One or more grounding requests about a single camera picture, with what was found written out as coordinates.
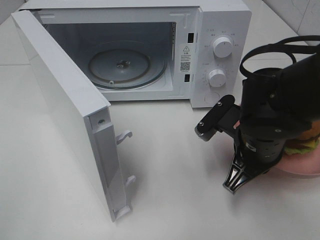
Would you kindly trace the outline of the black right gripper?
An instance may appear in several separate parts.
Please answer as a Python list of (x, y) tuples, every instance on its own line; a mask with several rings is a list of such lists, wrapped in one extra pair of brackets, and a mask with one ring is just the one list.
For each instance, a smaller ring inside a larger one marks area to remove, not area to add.
[(253, 179), (269, 171), (282, 158), (284, 144), (289, 136), (287, 129), (276, 126), (259, 130), (259, 136), (251, 136), (235, 124), (234, 155), (223, 187), (235, 194), (236, 191)]

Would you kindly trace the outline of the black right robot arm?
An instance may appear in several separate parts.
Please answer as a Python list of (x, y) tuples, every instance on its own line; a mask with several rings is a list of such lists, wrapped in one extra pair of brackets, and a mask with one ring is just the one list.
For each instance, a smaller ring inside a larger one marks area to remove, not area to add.
[(242, 102), (222, 120), (234, 130), (234, 156), (223, 186), (234, 194), (283, 157), (287, 140), (310, 130), (320, 118), (320, 55), (313, 54), (284, 69), (264, 68), (274, 81), (243, 83)]

